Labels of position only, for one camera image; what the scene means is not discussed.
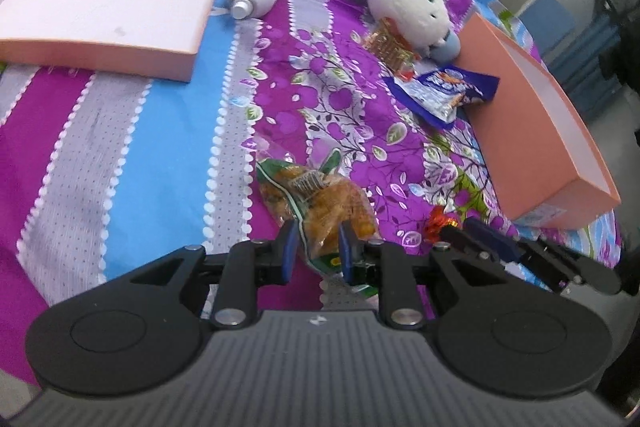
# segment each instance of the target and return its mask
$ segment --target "gold wrapper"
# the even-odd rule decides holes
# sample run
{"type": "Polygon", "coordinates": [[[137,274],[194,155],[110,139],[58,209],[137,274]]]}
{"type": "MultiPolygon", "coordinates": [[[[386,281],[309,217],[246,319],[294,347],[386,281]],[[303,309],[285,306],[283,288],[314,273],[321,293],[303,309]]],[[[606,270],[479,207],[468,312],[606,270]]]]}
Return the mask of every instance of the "gold wrapper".
{"type": "Polygon", "coordinates": [[[393,21],[385,18],[365,39],[363,46],[402,78],[414,76],[414,59],[418,58],[401,36],[393,21]]]}

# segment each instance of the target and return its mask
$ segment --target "blue stripe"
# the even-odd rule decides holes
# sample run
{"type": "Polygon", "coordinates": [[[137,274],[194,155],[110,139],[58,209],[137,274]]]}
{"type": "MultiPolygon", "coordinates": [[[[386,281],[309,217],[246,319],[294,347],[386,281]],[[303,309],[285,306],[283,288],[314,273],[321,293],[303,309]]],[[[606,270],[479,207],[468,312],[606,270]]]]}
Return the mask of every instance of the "blue stripe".
{"type": "Polygon", "coordinates": [[[154,81],[113,197],[107,279],[204,240],[210,148],[233,36],[229,15],[210,17],[191,83],[154,81]]]}

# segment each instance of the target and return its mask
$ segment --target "orange candy wrapper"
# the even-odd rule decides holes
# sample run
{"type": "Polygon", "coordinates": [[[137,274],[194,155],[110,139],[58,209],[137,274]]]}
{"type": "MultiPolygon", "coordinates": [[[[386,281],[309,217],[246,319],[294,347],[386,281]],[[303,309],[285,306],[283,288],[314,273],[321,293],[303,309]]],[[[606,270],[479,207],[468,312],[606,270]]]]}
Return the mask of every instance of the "orange candy wrapper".
{"type": "Polygon", "coordinates": [[[446,227],[447,225],[452,225],[453,227],[462,227],[462,223],[456,217],[447,215],[444,213],[444,207],[441,205],[436,205],[429,215],[429,219],[424,224],[424,230],[422,231],[422,237],[425,238],[426,241],[431,243],[437,243],[440,241],[440,231],[446,227]]]}

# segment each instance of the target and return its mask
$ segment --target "floor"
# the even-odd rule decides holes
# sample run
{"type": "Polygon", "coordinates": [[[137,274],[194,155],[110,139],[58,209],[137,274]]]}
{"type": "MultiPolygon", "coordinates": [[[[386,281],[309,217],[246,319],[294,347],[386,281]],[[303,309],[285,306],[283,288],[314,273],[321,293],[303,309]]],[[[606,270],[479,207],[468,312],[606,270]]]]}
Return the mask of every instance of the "floor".
{"type": "Polygon", "coordinates": [[[640,246],[640,147],[634,136],[637,128],[640,97],[626,88],[589,126],[622,199],[616,217],[629,248],[640,246]]]}
{"type": "Polygon", "coordinates": [[[9,418],[22,409],[39,389],[0,371],[0,416],[9,418]]]}

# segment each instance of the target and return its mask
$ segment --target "paper label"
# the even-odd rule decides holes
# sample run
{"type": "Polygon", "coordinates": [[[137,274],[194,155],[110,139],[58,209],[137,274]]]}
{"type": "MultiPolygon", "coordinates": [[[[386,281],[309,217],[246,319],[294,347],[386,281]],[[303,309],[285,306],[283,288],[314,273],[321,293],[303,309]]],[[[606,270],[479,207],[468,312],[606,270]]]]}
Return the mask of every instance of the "paper label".
{"type": "Polygon", "coordinates": [[[526,227],[544,227],[552,219],[562,216],[565,212],[565,209],[543,203],[525,214],[523,217],[516,219],[514,223],[517,225],[524,225],[526,227]]]}

